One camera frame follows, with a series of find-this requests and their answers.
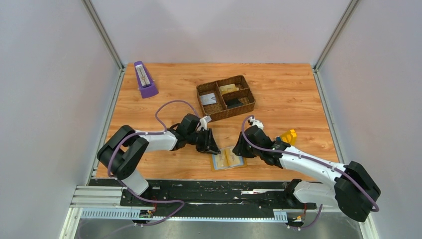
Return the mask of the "purple metronome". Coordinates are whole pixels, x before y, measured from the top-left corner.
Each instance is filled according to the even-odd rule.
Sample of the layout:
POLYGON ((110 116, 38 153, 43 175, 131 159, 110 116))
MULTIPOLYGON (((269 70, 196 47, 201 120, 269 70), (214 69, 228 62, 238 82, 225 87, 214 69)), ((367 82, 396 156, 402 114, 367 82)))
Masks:
POLYGON ((134 63, 138 89, 143 99, 150 98, 159 93, 157 86, 148 69, 142 61, 134 63))

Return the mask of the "gold card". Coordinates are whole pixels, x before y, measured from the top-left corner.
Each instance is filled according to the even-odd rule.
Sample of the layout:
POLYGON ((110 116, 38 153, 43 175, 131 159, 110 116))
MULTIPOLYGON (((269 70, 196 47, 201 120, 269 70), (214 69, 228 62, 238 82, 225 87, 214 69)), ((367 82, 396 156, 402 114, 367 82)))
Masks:
POLYGON ((224 153, 212 154, 212 165, 214 170, 223 170, 228 167, 226 155, 224 153))
POLYGON ((239 90, 239 87, 237 87, 235 84, 229 84, 219 87, 222 94, 228 94, 231 92, 235 92, 239 90))
POLYGON ((231 148, 226 149, 226 157, 229 167, 241 167, 244 165, 244 160, 241 156, 238 156, 232 152, 231 148))

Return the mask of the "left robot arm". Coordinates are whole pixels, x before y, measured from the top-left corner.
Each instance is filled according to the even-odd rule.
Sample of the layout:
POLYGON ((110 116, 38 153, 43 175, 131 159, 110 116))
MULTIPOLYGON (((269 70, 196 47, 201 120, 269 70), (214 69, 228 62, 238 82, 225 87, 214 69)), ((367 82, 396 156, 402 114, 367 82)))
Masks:
POLYGON ((152 192, 146 179, 136 169, 143 154, 175 151, 187 144, 195 146, 199 153, 220 154, 212 129, 207 127, 210 120, 210 117, 187 114, 180 123, 160 132, 139 131, 123 125, 99 149, 97 160, 134 192, 133 199, 139 205, 146 206, 152 201, 152 192))

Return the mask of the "brown wicker divided basket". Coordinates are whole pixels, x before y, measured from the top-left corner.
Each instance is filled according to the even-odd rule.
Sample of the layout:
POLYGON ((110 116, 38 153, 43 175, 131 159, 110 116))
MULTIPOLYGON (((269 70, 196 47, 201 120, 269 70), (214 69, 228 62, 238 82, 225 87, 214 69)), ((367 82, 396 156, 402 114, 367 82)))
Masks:
POLYGON ((196 86, 197 98, 200 103, 200 109, 205 116, 210 116, 212 121, 223 120, 237 115, 249 113, 254 110, 256 100, 243 75, 236 75, 222 80, 203 83, 196 86), (219 87, 229 84, 235 84, 239 87, 238 91, 228 94, 222 94, 219 87), (217 99, 216 104, 203 106, 200 96, 214 93, 217 99), (240 107, 228 109, 225 101, 239 99, 243 105, 240 107))

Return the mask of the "silver card in basket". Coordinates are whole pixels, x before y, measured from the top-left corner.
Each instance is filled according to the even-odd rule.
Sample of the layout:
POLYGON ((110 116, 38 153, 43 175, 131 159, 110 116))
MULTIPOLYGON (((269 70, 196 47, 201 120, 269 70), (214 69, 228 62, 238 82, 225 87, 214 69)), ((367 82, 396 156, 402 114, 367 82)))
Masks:
POLYGON ((210 93, 210 94, 206 94, 206 95, 201 95, 200 96, 200 101, 201 104, 203 106, 205 105, 210 105, 210 104, 214 104, 214 99, 213 99, 214 94, 210 93))

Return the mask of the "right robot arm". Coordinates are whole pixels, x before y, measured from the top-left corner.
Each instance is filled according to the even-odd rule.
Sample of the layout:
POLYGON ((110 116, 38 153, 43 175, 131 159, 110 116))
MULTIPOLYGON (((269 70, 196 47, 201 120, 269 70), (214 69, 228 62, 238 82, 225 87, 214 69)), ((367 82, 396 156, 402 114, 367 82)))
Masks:
POLYGON ((254 125, 242 129, 235 155, 259 157, 266 164, 300 172, 315 179, 293 180, 284 194, 287 206, 314 203, 339 208, 351 219, 364 222, 371 212, 380 210, 376 201, 381 190, 358 162, 334 163, 305 153, 289 143, 271 140, 263 129, 254 125))

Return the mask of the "colourful toy block truck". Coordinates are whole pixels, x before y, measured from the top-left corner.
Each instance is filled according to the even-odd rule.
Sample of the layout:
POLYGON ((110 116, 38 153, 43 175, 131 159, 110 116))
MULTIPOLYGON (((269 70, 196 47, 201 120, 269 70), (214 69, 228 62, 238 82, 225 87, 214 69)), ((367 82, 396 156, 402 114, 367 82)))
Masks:
POLYGON ((276 137, 276 141, 282 141, 288 143, 292 146, 296 144, 297 133, 294 129, 290 129, 285 133, 281 134, 280 136, 276 137))

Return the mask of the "aluminium frame rail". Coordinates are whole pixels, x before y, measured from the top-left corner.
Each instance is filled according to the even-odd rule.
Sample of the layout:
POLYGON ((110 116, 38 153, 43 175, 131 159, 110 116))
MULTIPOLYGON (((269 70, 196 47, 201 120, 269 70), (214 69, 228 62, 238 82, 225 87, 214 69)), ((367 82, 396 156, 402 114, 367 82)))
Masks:
POLYGON ((283 188, 254 189, 251 183, 238 188, 216 182, 154 181, 146 196, 132 195, 126 187, 77 186, 60 237, 76 235, 79 220, 122 219, 141 221, 229 221, 282 222, 290 214, 317 211, 314 203, 301 203, 288 196, 283 188))

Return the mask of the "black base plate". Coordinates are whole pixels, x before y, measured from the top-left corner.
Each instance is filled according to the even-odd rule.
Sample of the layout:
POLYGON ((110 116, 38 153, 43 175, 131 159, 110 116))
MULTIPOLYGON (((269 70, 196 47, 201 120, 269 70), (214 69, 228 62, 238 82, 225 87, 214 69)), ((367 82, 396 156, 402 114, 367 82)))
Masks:
POLYGON ((272 218, 274 210, 292 213, 318 210, 316 203, 303 204, 294 198, 289 181, 192 181, 149 180, 142 195, 157 200, 145 202, 123 189, 119 206, 154 207, 156 216, 167 216, 177 208, 177 217, 192 218, 272 218))

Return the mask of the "black card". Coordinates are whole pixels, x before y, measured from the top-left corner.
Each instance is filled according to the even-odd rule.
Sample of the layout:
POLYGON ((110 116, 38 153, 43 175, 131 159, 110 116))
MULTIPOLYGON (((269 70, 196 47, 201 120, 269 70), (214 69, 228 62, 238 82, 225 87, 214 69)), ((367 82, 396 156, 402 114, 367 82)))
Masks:
POLYGON ((231 99, 231 100, 225 101, 225 103, 228 109, 240 107, 243 105, 243 103, 239 99, 231 99))

